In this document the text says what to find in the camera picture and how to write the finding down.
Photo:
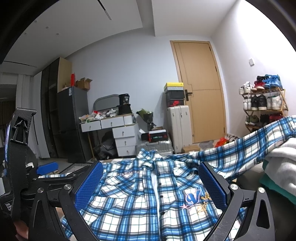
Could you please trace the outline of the blue white plaid shirt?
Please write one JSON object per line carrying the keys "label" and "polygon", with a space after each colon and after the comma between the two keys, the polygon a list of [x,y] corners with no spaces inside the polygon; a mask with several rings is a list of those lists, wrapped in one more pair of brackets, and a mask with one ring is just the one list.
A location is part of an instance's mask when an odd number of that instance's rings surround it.
{"label": "blue white plaid shirt", "polygon": [[295,137],[288,116],[229,144],[163,157],[140,151],[103,165],[103,175],[80,214],[99,240],[203,240],[221,215],[198,166],[208,162],[232,181]]}

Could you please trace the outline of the folded white and green clothes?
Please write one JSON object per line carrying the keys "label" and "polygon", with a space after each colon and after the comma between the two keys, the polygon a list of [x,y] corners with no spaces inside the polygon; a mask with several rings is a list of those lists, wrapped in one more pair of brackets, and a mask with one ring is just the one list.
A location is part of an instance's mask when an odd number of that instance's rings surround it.
{"label": "folded white and green clothes", "polygon": [[262,168],[260,183],[295,204],[295,138],[269,152]]}

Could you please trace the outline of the shoes on floor pile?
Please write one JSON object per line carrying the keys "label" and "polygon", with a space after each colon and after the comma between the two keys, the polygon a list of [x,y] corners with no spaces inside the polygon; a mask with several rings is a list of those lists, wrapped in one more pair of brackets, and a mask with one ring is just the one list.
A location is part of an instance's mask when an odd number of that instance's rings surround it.
{"label": "shoes on floor pile", "polygon": [[228,143],[230,143],[230,142],[233,142],[233,141],[235,141],[235,140],[237,140],[237,139],[239,139],[239,137],[237,137],[237,136],[235,136],[235,135],[232,135],[232,134],[229,134],[229,133],[228,133],[226,136],[220,138],[220,139],[216,142],[216,144],[215,144],[214,147],[216,148],[216,147],[223,146],[223,145],[228,144]]}

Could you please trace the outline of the silver flat suitcase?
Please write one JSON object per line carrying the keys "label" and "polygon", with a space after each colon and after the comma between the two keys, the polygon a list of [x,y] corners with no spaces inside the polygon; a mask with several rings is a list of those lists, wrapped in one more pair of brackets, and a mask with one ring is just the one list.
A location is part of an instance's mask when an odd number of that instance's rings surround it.
{"label": "silver flat suitcase", "polygon": [[167,141],[158,141],[154,143],[146,141],[136,144],[135,150],[137,154],[140,152],[141,149],[145,149],[146,151],[155,150],[162,156],[172,155],[174,152],[170,139],[168,139]]}

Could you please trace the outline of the white drawer desk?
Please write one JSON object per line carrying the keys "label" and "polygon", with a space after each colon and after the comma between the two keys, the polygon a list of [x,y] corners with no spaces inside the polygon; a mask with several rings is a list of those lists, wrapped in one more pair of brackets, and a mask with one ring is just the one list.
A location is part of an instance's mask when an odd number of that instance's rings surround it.
{"label": "white drawer desk", "polygon": [[140,142],[138,123],[133,113],[115,117],[95,119],[80,124],[82,132],[112,129],[118,156],[131,157],[136,155],[136,145]]}

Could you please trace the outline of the grey oval mirror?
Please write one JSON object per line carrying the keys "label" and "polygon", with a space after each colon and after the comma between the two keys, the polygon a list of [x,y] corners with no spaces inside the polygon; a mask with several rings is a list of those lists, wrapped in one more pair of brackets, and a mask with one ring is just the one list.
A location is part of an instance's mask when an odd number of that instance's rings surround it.
{"label": "grey oval mirror", "polygon": [[119,95],[112,94],[104,97],[100,97],[95,100],[93,104],[93,110],[95,111],[107,111],[119,106]]}

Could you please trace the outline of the tall dark wardrobe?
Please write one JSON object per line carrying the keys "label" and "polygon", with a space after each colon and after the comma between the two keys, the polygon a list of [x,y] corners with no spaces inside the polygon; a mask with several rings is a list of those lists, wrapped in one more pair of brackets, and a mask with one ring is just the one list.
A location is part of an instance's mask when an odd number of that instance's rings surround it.
{"label": "tall dark wardrobe", "polygon": [[42,71],[41,76],[41,116],[45,141],[51,158],[64,158],[62,134],[58,115],[58,92],[70,83],[72,63],[57,58]]}

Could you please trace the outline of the white upright suitcase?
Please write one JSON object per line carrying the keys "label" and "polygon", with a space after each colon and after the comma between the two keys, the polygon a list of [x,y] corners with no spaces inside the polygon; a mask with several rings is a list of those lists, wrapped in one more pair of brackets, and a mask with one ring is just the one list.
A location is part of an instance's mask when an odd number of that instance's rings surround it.
{"label": "white upright suitcase", "polygon": [[175,154],[179,154],[183,147],[193,144],[189,107],[187,105],[169,107],[167,114],[173,149]]}

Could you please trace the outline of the open cardboard box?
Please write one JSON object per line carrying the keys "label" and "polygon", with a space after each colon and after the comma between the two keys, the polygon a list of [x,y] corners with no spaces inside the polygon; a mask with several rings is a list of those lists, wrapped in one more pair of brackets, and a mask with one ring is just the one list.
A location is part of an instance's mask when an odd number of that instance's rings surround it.
{"label": "open cardboard box", "polygon": [[90,83],[91,82],[92,82],[92,79],[81,78],[75,82],[75,86],[79,89],[88,91],[88,90],[90,90]]}

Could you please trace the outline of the black red shoe box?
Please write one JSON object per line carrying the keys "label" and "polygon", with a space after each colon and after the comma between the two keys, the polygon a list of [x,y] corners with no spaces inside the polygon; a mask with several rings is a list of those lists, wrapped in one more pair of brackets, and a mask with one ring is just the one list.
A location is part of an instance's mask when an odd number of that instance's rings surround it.
{"label": "black red shoe box", "polygon": [[148,133],[141,134],[141,140],[148,141],[149,143],[167,141],[168,139],[169,139],[169,136],[166,130],[155,130],[155,131],[150,131]]}

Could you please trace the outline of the wooden shoe rack with shoes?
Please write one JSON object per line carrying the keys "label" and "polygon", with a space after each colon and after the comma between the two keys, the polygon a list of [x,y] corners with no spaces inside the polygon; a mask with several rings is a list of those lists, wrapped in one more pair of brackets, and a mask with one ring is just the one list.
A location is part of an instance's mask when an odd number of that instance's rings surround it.
{"label": "wooden shoe rack with shoes", "polygon": [[249,81],[239,87],[246,114],[245,127],[254,132],[288,114],[285,89],[279,75],[257,76],[254,84]]}

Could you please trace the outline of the black hat box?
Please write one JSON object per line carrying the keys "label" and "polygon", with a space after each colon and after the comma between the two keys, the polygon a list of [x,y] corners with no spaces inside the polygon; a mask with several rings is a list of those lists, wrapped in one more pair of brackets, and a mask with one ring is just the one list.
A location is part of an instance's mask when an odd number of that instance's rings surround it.
{"label": "black hat box", "polygon": [[119,95],[118,114],[132,114],[132,109],[130,107],[130,95],[128,93]]}

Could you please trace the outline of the dark flower bouquet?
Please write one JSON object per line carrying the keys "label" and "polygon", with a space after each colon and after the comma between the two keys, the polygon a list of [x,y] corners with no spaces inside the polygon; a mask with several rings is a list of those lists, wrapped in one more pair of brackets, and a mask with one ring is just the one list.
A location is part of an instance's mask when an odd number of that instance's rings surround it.
{"label": "dark flower bouquet", "polygon": [[156,126],[153,122],[154,113],[142,108],[141,110],[137,111],[136,114],[138,114],[147,124],[148,131],[152,131],[152,129]]}

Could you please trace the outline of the stacked shoe boxes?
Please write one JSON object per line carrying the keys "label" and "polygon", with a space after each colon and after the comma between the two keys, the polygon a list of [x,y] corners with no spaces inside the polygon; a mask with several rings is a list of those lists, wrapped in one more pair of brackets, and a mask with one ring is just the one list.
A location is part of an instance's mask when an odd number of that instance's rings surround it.
{"label": "stacked shoe boxes", "polygon": [[184,105],[185,93],[182,82],[167,82],[164,86],[164,93],[168,108]]}

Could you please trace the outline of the wooden door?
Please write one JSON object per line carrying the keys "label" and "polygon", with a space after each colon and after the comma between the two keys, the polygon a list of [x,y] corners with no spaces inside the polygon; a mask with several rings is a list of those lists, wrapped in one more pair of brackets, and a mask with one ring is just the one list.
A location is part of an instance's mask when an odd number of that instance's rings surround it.
{"label": "wooden door", "polygon": [[209,41],[170,41],[178,79],[184,84],[193,143],[218,140],[226,134],[222,81]]}

